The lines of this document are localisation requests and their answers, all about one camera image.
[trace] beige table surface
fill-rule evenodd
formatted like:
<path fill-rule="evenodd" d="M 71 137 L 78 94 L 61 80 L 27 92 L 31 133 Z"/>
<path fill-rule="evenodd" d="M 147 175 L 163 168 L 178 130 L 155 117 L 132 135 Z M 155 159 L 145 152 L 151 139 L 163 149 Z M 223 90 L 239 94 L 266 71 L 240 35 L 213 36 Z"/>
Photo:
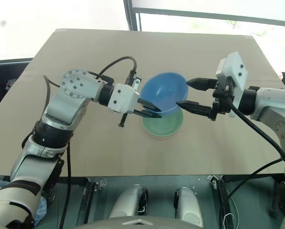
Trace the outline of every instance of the beige table surface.
<path fill-rule="evenodd" d="M 137 76 L 143 79 L 140 91 L 147 79 L 163 72 L 177 72 L 187 80 L 215 78 L 220 59 L 234 51 L 249 71 L 247 86 L 284 87 L 250 36 L 56 30 L 0 104 L 0 175 L 10 173 L 23 138 L 41 116 L 43 75 L 59 83 L 68 69 L 100 72 L 111 61 L 131 55 L 137 60 Z M 107 75 L 123 83 L 131 67 L 131 61 L 123 61 Z M 52 96 L 56 92 L 52 87 Z M 188 100 L 211 105 L 212 92 L 190 88 Z M 156 139 L 143 129 L 139 116 L 128 116 L 125 128 L 120 128 L 121 115 L 90 103 L 72 138 L 73 176 L 246 174 L 279 157 L 239 118 L 219 114 L 213 122 L 183 113 L 183 126 L 175 136 Z M 278 140 L 268 127 L 258 126 Z M 280 163 L 264 172 L 279 173 L 283 168 Z"/>

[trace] black cable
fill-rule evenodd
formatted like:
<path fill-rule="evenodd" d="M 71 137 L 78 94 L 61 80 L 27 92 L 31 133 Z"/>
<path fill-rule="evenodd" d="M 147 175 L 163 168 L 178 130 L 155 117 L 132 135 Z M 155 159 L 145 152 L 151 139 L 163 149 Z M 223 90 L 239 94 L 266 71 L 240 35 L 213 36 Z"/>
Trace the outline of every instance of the black cable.
<path fill-rule="evenodd" d="M 91 74 L 91 75 L 95 75 L 96 79 L 99 79 L 101 77 L 100 74 L 97 74 L 97 73 L 94 73 L 94 72 L 91 72 L 91 71 L 88 71 L 88 73 Z"/>
<path fill-rule="evenodd" d="M 53 82 L 53 81 L 51 81 L 51 80 L 49 80 L 48 79 L 48 81 L 49 81 L 49 83 L 51 83 L 53 86 L 56 86 L 56 87 L 60 87 L 58 84 L 56 84 L 55 82 Z"/>
<path fill-rule="evenodd" d="M 70 142 L 68 142 L 67 146 L 67 170 L 68 170 L 68 175 L 67 175 L 67 194 L 66 194 L 66 200 L 65 200 L 65 205 L 63 208 L 63 214 L 60 222 L 60 227 L 59 229 L 63 229 L 64 222 L 65 222 L 65 217 L 66 217 L 66 212 L 70 200 L 70 194 L 71 194 L 71 161 L 70 161 Z"/>
<path fill-rule="evenodd" d="M 280 154 L 281 158 L 285 158 L 285 153 L 282 150 L 282 148 L 265 132 L 263 132 L 259 127 L 257 127 L 254 123 L 252 123 L 245 115 L 241 113 L 232 103 L 232 99 L 230 97 L 227 98 L 227 102 L 233 112 L 235 112 L 240 119 L 242 119 L 246 124 L 248 124 L 254 131 L 256 131 L 258 134 L 260 134 L 269 144 L 271 144 Z"/>
<path fill-rule="evenodd" d="M 45 100 L 45 105 L 43 106 L 43 111 L 42 114 L 44 113 L 44 111 L 46 110 L 47 105 L 49 104 L 49 100 L 50 100 L 50 94 L 51 94 L 51 87 L 49 85 L 49 79 L 44 75 L 43 78 L 46 81 L 46 86 L 47 86 L 47 93 L 46 93 L 46 100 Z"/>
<path fill-rule="evenodd" d="M 222 203 L 220 210 L 219 210 L 219 225 L 220 225 L 220 229 L 222 229 L 222 210 L 223 210 L 223 206 L 228 202 L 228 200 L 233 196 L 233 194 L 245 183 L 247 182 L 249 179 L 253 178 L 257 173 L 261 172 L 262 170 L 268 168 L 271 165 L 274 165 L 278 162 L 281 162 L 285 159 L 285 153 L 283 152 L 282 148 L 269 136 L 267 135 L 265 132 L 263 132 L 259 127 L 257 127 L 254 123 L 252 123 L 248 118 L 245 117 L 245 115 L 243 115 L 232 103 L 232 99 L 231 97 L 227 98 L 227 103 L 229 104 L 229 106 L 231 107 L 231 109 L 233 110 L 233 112 L 235 112 L 246 124 L 248 124 L 254 131 L 256 131 L 259 135 L 261 135 L 268 143 L 270 143 L 280 154 L 281 158 L 272 161 L 264 166 L 262 166 L 261 168 L 257 169 L 256 171 L 254 171 L 253 173 L 251 173 L 246 179 L 244 179 L 229 195 L 228 197 L 225 199 L 225 201 Z"/>
<path fill-rule="evenodd" d="M 42 111 L 42 114 L 43 112 L 45 111 L 48 103 L 49 103 L 49 100 L 50 100 L 50 94 L 51 94 L 51 88 L 50 88 L 50 83 L 56 87 L 60 87 L 59 85 L 57 85 L 56 83 L 54 83 L 53 81 L 49 80 L 47 78 L 47 76 L 43 76 L 43 78 L 45 79 L 45 82 L 46 82 L 46 87 L 47 87 L 47 93 L 46 93 L 46 100 L 45 100 L 45 105 L 43 107 L 43 111 Z M 25 138 L 24 140 L 22 141 L 21 143 L 21 148 L 23 149 L 24 148 L 24 145 L 26 144 L 26 142 L 28 141 L 29 137 L 33 134 L 33 131 L 31 131 Z"/>
<path fill-rule="evenodd" d="M 269 166 L 272 166 L 278 162 L 281 162 L 282 158 L 279 158 L 275 161 L 272 161 L 264 166 L 262 166 L 261 168 L 257 169 L 256 171 L 254 171 L 252 174 L 250 174 L 246 179 L 244 179 L 236 188 L 234 188 L 234 190 L 228 195 L 228 197 L 225 199 L 225 201 L 223 202 L 223 204 L 220 207 L 220 211 L 219 211 L 219 224 L 220 224 L 220 229 L 222 229 L 222 211 L 223 211 L 223 206 L 228 202 L 228 200 L 233 196 L 233 194 L 249 179 L 253 178 L 257 173 L 261 172 L 262 170 L 268 168 Z"/>
<path fill-rule="evenodd" d="M 119 58 L 119 59 L 117 59 L 117 60 L 111 62 L 108 66 L 106 66 L 106 67 L 99 73 L 99 75 L 103 75 L 103 73 L 104 73 L 107 69 L 109 69 L 111 66 L 115 65 L 116 63 L 118 63 L 118 62 L 120 62 L 120 61 L 122 61 L 122 60 L 132 60 L 133 63 L 134 63 L 134 66 L 133 66 L 133 70 L 132 70 L 132 71 L 134 71 L 134 72 L 136 71 L 136 69 L 137 69 L 137 62 L 136 62 L 136 60 L 134 59 L 134 57 L 131 57 L 131 56 L 123 56 L 123 57 L 121 57 L 121 58 Z"/>

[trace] green bowl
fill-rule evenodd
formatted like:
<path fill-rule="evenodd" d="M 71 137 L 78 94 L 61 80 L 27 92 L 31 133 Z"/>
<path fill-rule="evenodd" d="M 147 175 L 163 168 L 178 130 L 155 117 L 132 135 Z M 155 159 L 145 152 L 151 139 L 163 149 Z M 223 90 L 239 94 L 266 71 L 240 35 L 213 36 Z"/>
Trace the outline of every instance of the green bowl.
<path fill-rule="evenodd" d="M 155 137 L 170 137 L 179 131 L 184 117 L 181 109 L 162 118 L 142 118 L 146 131 Z"/>

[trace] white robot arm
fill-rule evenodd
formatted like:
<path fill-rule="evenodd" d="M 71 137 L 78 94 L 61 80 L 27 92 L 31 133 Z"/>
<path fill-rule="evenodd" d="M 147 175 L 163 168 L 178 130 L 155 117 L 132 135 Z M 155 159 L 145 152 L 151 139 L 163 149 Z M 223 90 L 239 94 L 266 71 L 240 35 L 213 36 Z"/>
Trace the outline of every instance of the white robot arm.
<path fill-rule="evenodd" d="M 217 79 L 195 78 L 187 84 L 197 90 L 214 89 L 212 107 L 192 101 L 179 101 L 178 105 L 197 115 L 215 121 L 217 114 L 230 112 L 234 117 L 228 99 L 244 115 L 270 127 L 279 137 L 282 159 L 285 161 L 285 89 L 249 87 L 244 89 L 247 71 L 238 54 L 234 52 L 221 60 L 216 72 Z M 285 215 L 285 182 L 280 185 L 280 209 Z M 285 219 L 281 225 L 285 229 Z"/>
<path fill-rule="evenodd" d="M 14 164 L 11 182 L 0 188 L 0 229 L 33 228 L 41 192 L 55 185 L 63 167 L 60 157 L 89 101 L 107 106 L 112 112 L 160 117 L 150 111 L 159 109 L 140 100 L 135 88 L 105 83 L 84 70 L 69 70 Z M 148 110 L 135 110 L 137 103 Z"/>

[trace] floor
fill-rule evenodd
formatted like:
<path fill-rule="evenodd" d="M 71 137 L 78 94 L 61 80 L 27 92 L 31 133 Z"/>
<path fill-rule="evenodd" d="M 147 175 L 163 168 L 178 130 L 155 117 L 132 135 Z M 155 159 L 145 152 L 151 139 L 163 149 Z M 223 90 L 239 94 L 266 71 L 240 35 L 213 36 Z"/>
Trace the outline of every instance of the floor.
<path fill-rule="evenodd" d="M 217 193 L 207 181 L 207 176 L 143 176 L 143 177 L 91 177 L 92 181 L 106 178 L 107 186 L 94 193 L 88 222 L 107 218 L 114 202 L 125 190 L 134 184 L 148 188 L 148 214 L 152 216 L 174 217 L 174 192 L 180 187 L 190 187 L 199 200 L 204 217 L 205 228 L 217 229 L 219 202 Z M 231 191 L 238 182 L 227 184 Z M 268 216 L 267 209 L 271 206 L 274 181 L 261 178 L 249 181 L 234 195 L 240 215 L 239 228 L 278 229 L 283 219 L 279 213 L 277 219 Z M 72 186 L 71 200 L 66 215 L 64 229 L 76 226 L 84 187 Z M 66 196 L 66 185 L 57 185 L 57 195 L 48 213 L 37 229 L 58 228 Z"/>

